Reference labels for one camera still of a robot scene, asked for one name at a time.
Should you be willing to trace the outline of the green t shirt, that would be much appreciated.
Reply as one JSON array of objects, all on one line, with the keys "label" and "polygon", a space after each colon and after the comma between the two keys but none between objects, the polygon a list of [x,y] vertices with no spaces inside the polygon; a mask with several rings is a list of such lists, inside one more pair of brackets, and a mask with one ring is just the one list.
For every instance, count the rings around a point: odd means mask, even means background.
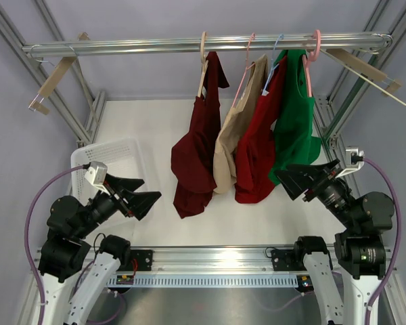
[{"label": "green t shirt", "polygon": [[269,179],[280,184],[276,171],[288,165],[310,165],[320,155],[321,140],[313,136],[313,109],[315,98],[308,96],[302,58],[304,50],[283,50],[277,62],[287,59],[281,109],[273,130],[275,162]]}]

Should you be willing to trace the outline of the red t shirt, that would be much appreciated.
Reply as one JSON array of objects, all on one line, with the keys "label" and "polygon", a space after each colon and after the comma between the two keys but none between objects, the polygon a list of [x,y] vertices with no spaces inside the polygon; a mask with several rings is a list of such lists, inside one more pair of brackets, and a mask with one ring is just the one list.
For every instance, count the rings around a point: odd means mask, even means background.
[{"label": "red t shirt", "polygon": [[258,98],[250,125],[238,143],[235,157],[235,200],[238,203],[256,204],[275,188],[269,179],[269,172],[275,164],[271,126],[281,112],[287,67],[288,58],[284,56]]}]

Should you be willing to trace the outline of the maroon t shirt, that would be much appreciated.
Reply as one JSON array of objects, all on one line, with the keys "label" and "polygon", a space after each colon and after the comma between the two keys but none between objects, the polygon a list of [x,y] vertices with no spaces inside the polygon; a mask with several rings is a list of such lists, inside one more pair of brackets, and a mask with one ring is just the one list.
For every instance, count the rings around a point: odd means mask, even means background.
[{"label": "maroon t shirt", "polygon": [[219,89],[229,83],[215,51],[206,61],[203,90],[195,99],[189,130],[171,149],[171,171],[177,178],[173,205],[182,219],[203,213],[216,188],[213,157],[221,130]]}]

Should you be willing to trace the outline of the blue wire hanger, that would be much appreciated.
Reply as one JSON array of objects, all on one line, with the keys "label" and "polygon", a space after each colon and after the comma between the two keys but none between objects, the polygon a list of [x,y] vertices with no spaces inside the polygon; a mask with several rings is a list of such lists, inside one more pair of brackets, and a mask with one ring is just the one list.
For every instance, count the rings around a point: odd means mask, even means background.
[{"label": "blue wire hanger", "polygon": [[275,43],[274,43],[273,50],[272,50],[272,56],[271,56],[270,70],[269,70],[265,85],[264,85],[264,87],[262,89],[262,95],[263,96],[266,96],[266,95],[269,94],[269,91],[267,90],[267,88],[268,88],[269,82],[271,81],[271,79],[273,77],[275,69],[278,67],[278,64],[275,63],[275,52],[276,52],[277,45],[278,45],[279,41],[283,40],[283,39],[284,39],[284,34],[280,34],[278,36],[278,38],[276,39]]}]

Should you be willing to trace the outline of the beige t shirt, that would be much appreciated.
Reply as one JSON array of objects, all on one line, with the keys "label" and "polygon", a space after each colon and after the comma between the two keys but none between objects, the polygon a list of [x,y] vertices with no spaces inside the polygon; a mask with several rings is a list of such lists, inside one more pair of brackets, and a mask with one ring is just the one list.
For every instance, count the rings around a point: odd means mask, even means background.
[{"label": "beige t shirt", "polygon": [[213,177],[214,193],[224,194],[236,182],[235,154],[239,140],[252,120],[268,74],[268,57],[262,55],[250,69],[248,82],[241,97],[229,109],[215,142]]}]

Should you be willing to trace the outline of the pink plastic hanger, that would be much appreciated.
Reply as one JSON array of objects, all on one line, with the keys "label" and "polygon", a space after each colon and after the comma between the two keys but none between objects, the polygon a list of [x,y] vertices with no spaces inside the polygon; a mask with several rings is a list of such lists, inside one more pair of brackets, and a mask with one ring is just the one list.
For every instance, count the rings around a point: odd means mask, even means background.
[{"label": "pink plastic hanger", "polygon": [[309,68],[310,68],[311,63],[315,62],[318,59],[320,49],[321,49],[321,31],[319,29],[316,29],[314,31],[313,39],[316,40],[316,46],[315,46],[314,50],[310,51],[309,55],[302,57],[304,76],[305,76],[305,81],[306,81],[306,86],[307,86],[307,96],[309,98],[311,98],[313,96]]}]

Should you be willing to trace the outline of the beige wooden hanger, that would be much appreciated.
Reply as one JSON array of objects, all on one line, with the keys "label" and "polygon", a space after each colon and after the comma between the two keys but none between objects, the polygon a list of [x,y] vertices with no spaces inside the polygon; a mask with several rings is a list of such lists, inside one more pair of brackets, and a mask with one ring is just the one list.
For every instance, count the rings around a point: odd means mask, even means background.
[{"label": "beige wooden hanger", "polygon": [[197,96],[200,97],[202,95],[202,88],[204,85],[204,79],[205,79],[205,75],[206,75],[206,70],[208,68],[208,61],[206,59],[205,56],[205,42],[207,40],[207,32],[204,31],[202,33],[201,39],[200,39],[200,61],[201,61],[201,75],[200,75],[200,83],[199,83],[199,87],[198,87],[198,92],[197,92]]}]

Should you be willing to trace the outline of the pink wire hanger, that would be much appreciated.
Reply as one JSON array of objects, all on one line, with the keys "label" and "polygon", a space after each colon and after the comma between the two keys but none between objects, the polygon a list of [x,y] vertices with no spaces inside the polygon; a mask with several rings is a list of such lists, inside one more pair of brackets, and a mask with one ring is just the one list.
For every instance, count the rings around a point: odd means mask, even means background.
[{"label": "pink wire hanger", "polygon": [[240,94],[240,91],[241,91],[241,88],[242,88],[242,85],[243,85],[243,83],[244,83],[244,80],[245,80],[245,77],[246,77],[246,74],[247,74],[248,70],[249,70],[251,67],[254,66],[254,64],[249,64],[249,52],[250,52],[251,43],[253,42],[253,40],[255,40],[255,38],[256,38],[256,34],[253,32],[253,33],[250,35],[250,38],[248,39],[248,43],[247,43],[247,45],[246,45],[245,68],[244,68],[244,72],[243,72],[243,75],[242,75],[240,84],[238,85],[238,89],[237,89],[237,91],[236,91],[236,93],[235,93],[235,97],[234,97],[233,102],[232,102],[232,105],[231,105],[232,108],[236,106],[236,102],[237,102],[237,100],[238,100],[238,97],[239,97],[239,94]]}]

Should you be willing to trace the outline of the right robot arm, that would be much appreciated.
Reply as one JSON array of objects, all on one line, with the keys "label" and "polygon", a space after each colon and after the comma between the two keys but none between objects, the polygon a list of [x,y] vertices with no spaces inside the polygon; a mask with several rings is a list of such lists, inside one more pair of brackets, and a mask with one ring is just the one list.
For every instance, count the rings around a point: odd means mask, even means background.
[{"label": "right robot arm", "polygon": [[291,249],[272,249],[271,262],[275,271],[308,272],[322,324],[377,324],[373,308],[388,270],[381,235],[392,229],[395,196],[370,192],[355,198],[343,177],[360,169],[363,160],[355,156],[344,169],[338,164],[289,165],[275,174],[292,200],[316,198],[344,226],[334,236],[343,289],[338,290],[330,250],[319,236],[300,236]]}]

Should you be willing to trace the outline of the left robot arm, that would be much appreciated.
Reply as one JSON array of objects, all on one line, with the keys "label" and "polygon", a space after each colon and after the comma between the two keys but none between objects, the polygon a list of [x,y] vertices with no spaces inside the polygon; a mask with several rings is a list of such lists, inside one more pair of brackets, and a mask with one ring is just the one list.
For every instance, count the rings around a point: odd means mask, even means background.
[{"label": "left robot arm", "polygon": [[97,188],[95,196],[86,205],[70,195],[52,204],[47,239],[38,262],[32,257],[29,243],[24,244],[39,293],[38,324],[85,324],[110,276],[126,268],[133,273],[149,269],[145,262],[139,262],[139,251],[127,239],[108,235],[89,264],[89,273],[81,278],[84,260],[91,250],[87,236],[117,212],[142,220],[161,197],[159,191],[139,191],[142,179],[115,177],[89,165],[61,172],[37,192],[27,212],[24,237],[29,235],[32,213],[41,194],[59,178],[79,170]]}]

